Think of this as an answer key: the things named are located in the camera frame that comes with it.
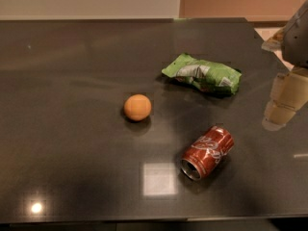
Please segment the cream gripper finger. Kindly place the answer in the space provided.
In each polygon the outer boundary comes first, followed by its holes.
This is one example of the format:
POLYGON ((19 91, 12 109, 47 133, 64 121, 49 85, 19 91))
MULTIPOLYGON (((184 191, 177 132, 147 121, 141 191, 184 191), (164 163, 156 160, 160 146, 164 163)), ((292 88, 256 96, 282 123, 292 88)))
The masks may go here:
POLYGON ((308 102, 308 69, 294 66, 288 73, 278 73, 273 80, 263 127, 278 131, 308 102))
POLYGON ((279 29, 270 38, 262 43, 261 48, 266 51, 274 52, 282 49, 282 43, 284 41, 285 28, 279 29))

